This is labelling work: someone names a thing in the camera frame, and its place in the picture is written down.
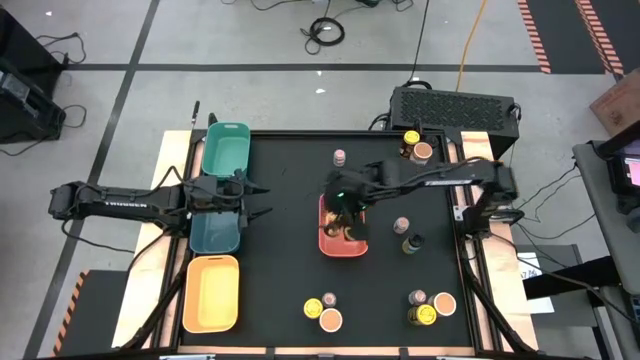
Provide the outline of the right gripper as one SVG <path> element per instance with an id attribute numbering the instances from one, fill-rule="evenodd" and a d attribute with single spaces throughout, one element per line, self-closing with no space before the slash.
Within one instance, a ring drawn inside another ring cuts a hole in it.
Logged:
<path id="1" fill-rule="evenodd" d="M 369 227 L 361 213 L 352 216 L 378 202 L 380 175 L 376 167 L 362 170 L 333 170 L 326 177 L 323 199 L 324 209 L 339 216 L 339 228 L 345 239 L 367 241 Z"/>

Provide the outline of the white paper sheet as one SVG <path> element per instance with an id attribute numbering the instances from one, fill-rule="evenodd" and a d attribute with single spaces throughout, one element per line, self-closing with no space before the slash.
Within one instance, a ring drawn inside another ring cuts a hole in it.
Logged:
<path id="1" fill-rule="evenodd" d="M 518 252 L 518 265 L 523 281 L 542 275 L 538 256 L 534 252 Z M 555 312 L 550 297 L 530 299 L 528 301 L 529 310 L 534 314 L 551 314 Z"/>

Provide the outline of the black equipment cart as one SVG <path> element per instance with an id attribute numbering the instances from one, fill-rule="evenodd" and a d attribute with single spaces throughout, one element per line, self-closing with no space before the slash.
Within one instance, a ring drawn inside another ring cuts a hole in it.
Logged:
<path id="1" fill-rule="evenodd" d="M 0 144 L 59 138 L 66 113 L 53 92 L 63 69 L 0 7 Z"/>

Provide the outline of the blue plastic bin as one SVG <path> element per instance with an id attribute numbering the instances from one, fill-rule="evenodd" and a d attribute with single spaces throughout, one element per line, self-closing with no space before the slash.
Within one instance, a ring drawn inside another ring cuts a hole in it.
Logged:
<path id="1" fill-rule="evenodd" d="M 199 255 L 235 253 L 240 247 L 241 205 L 240 199 L 227 200 L 208 195 L 191 200 L 190 249 Z"/>

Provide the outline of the black aluminium rig frame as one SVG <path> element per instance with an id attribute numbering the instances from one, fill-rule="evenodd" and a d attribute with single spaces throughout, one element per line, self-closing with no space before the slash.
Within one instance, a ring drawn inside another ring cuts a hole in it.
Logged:
<path id="1" fill-rule="evenodd" d="M 204 130 L 165 132 L 154 177 L 160 179 L 163 172 L 172 164 L 177 165 L 187 175 L 197 173 L 201 166 L 205 135 Z M 434 131 L 431 135 L 438 141 L 441 158 L 447 161 L 457 161 L 471 156 L 490 158 L 493 155 L 489 136 L 485 132 L 456 131 L 448 135 L 443 131 Z M 305 145 L 314 151 L 322 147 L 329 151 L 344 148 L 349 162 L 355 160 L 358 149 L 366 151 L 395 149 L 400 137 L 401 134 L 398 131 L 363 130 L 255 130 L 251 134 L 255 145 L 271 141 L 277 149 L 288 149 L 295 144 Z M 529 347 L 537 348 L 538 341 L 520 280 L 511 229 L 506 224 L 495 224 L 492 229 L 494 236 L 485 239 L 483 244 L 479 245 L 480 256 L 470 265 L 473 271 L 480 275 L 484 290 L 495 302 L 512 330 Z M 128 277 L 112 340 L 115 347 L 124 345 L 142 326 L 145 317 L 151 313 L 158 299 L 164 294 L 169 281 L 174 277 L 177 266 L 189 251 L 185 240 L 161 237 L 158 229 L 149 224 L 142 226 L 136 247 L 145 250 L 146 254 L 135 265 L 132 274 Z M 409 353 L 413 356 L 427 356 L 437 352 L 448 355 L 462 354 L 470 352 L 474 347 L 507 349 L 509 344 L 505 336 L 499 333 L 497 325 L 491 321 L 488 311 L 479 298 L 472 294 L 469 285 L 465 284 L 461 271 L 457 267 L 451 267 L 448 274 L 452 284 L 459 286 L 463 293 L 464 308 L 467 312 L 464 326 L 469 344 L 466 347 L 453 347 L 438 342 L 431 346 L 411 347 L 408 350 Z M 154 331 L 145 339 L 144 347 L 169 347 L 181 342 L 183 339 L 182 309 L 182 297 L 174 296 Z M 293 347 L 269 340 L 258 346 L 242 343 L 232 347 L 212 342 L 209 337 L 203 337 L 197 348 L 200 351 L 218 354 L 240 352 L 245 355 L 262 354 L 272 348 L 279 357 L 312 355 L 317 352 L 341 356 L 359 356 L 364 352 L 380 356 L 393 356 L 399 353 L 397 345 L 383 347 L 372 343 L 363 346 L 353 344 L 329 346 L 315 343 L 306 347 Z"/>

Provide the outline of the brown cardboard box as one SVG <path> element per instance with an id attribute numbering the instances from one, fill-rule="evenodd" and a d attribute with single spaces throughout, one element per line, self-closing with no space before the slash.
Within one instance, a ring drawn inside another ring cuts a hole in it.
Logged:
<path id="1" fill-rule="evenodd" d="M 640 121 L 640 67 L 596 99 L 590 109 L 611 136 Z"/>

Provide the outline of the black perforated computer case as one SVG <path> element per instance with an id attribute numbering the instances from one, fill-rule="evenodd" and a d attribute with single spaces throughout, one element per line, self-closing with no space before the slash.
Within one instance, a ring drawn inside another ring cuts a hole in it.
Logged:
<path id="1" fill-rule="evenodd" d="M 457 144 L 463 132 L 485 132 L 499 158 L 519 139 L 520 119 L 521 108 L 511 97 L 397 87 L 386 128 L 442 131 Z"/>

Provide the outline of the black mat orange striped edge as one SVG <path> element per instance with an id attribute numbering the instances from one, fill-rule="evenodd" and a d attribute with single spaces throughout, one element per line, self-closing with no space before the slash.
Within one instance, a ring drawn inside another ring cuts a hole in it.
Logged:
<path id="1" fill-rule="evenodd" d="M 640 67 L 640 0 L 517 0 L 547 74 L 622 77 Z"/>
<path id="2" fill-rule="evenodd" d="M 88 270 L 79 274 L 52 355 L 110 352 L 127 273 Z"/>

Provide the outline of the monitor with pink screen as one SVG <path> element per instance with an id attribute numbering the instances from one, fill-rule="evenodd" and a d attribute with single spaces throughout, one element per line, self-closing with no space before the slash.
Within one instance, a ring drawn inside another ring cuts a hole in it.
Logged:
<path id="1" fill-rule="evenodd" d="M 605 153 L 612 191 L 640 197 L 640 134 L 616 135 L 605 143 Z"/>

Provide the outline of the grey desk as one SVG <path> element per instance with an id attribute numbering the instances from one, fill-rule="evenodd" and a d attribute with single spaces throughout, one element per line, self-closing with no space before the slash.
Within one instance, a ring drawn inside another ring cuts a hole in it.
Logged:
<path id="1" fill-rule="evenodd" d="M 640 233 L 634 233 L 618 211 L 606 162 L 593 146 L 579 144 L 572 151 L 619 277 L 622 303 L 629 316 L 640 322 Z"/>

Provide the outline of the green plastic bin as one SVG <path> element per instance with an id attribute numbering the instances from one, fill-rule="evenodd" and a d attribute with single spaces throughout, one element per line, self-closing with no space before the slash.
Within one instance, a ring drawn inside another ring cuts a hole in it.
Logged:
<path id="1" fill-rule="evenodd" d="M 251 132 L 244 123 L 218 122 L 209 126 L 204 143 L 201 170 L 216 177 L 247 172 Z"/>

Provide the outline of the light wooden table board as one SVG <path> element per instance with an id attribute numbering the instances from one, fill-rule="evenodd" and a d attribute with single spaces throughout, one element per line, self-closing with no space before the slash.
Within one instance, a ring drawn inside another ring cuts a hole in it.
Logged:
<path id="1" fill-rule="evenodd" d="M 176 165 L 178 170 L 187 170 L 188 175 L 192 172 L 191 165 L 187 165 L 188 149 L 191 142 L 192 131 L 190 130 L 172 130 L 165 131 L 162 138 L 161 149 L 157 159 L 155 174 L 152 187 L 159 183 L 165 171 L 171 166 Z M 492 157 L 492 149 L 489 137 L 486 132 L 465 131 L 461 132 L 462 148 L 466 156 L 483 156 Z M 494 224 L 492 230 L 497 234 L 504 236 L 512 242 L 512 234 L 510 228 L 505 224 Z M 136 245 L 136 253 L 144 246 L 150 243 L 161 230 L 153 224 L 143 224 L 139 233 Z M 161 238 L 152 248 L 150 248 L 145 256 L 141 257 L 137 264 L 132 268 L 124 292 L 124 297 L 117 321 L 115 333 L 112 340 L 112 346 L 117 347 L 123 345 L 134 335 L 135 331 L 142 326 L 146 316 L 150 314 L 153 307 L 161 296 L 161 286 L 164 279 L 165 269 L 167 268 L 167 260 L 169 259 L 170 245 L 176 244 L 178 250 L 185 250 L 186 241 L 180 240 L 181 243 L 172 243 L 170 237 Z M 520 337 L 529 346 L 537 348 L 535 331 L 529 311 L 527 310 L 526 296 L 524 287 L 520 283 L 520 274 L 515 255 L 515 250 L 500 241 L 499 238 L 489 238 L 485 240 L 484 255 L 486 256 L 487 269 L 490 274 L 491 288 L 493 296 L 500 310 L 504 311 L 507 321 L 520 331 Z M 514 286 L 515 300 L 509 302 L 508 294 L 510 290 L 507 287 Z M 173 300 L 171 306 L 167 309 L 166 315 L 162 318 L 160 329 L 163 330 L 161 335 L 161 345 L 169 345 L 169 331 L 174 326 L 172 320 L 181 320 L 177 318 L 177 299 Z M 492 347 L 491 340 L 495 338 L 489 335 L 489 322 L 485 310 L 479 310 L 478 320 L 480 322 L 480 331 L 482 336 L 482 345 Z M 266 355 L 267 348 L 262 347 L 203 347 L 203 346 L 182 346 L 179 348 L 182 352 L 191 353 L 215 353 L 221 354 L 257 354 Z M 284 355 L 383 355 L 394 356 L 398 358 L 400 355 L 399 347 L 275 347 L 276 356 Z M 472 355 L 472 348 L 465 347 L 409 347 L 408 354 L 411 356 L 466 356 Z"/>

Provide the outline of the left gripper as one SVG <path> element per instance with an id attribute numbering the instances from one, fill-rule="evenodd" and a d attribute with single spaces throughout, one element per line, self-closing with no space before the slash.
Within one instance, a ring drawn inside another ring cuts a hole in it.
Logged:
<path id="1" fill-rule="evenodd" d="M 268 214 L 272 208 L 245 210 L 244 196 L 268 192 L 268 188 L 246 183 L 245 174 L 240 168 L 227 177 L 201 176 L 197 178 L 197 211 L 236 213 L 238 225 L 247 226 L 248 222 Z"/>

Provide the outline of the oregano jar black lid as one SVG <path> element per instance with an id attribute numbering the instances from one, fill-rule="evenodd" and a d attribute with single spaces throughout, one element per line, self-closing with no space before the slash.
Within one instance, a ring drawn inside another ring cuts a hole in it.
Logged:
<path id="1" fill-rule="evenodd" d="M 424 242 L 424 237 L 419 234 L 409 235 L 402 243 L 402 251 L 407 255 L 412 255 L 424 245 Z"/>

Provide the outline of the glass sesame seasoning jar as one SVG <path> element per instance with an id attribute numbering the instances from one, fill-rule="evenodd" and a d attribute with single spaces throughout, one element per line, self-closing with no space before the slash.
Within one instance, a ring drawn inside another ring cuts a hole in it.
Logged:
<path id="1" fill-rule="evenodd" d="M 436 310 L 439 316 L 443 317 L 451 316 L 457 310 L 457 301 L 455 297 L 448 292 L 439 292 L 432 295 L 428 299 L 428 304 Z"/>
<path id="2" fill-rule="evenodd" d="M 413 146 L 410 161 L 419 166 L 426 166 L 433 155 L 433 148 L 426 142 L 418 142 Z"/>
<path id="3" fill-rule="evenodd" d="M 327 308 L 320 314 L 319 325 L 323 331 L 335 333 L 343 325 L 343 316 L 336 308 Z"/>

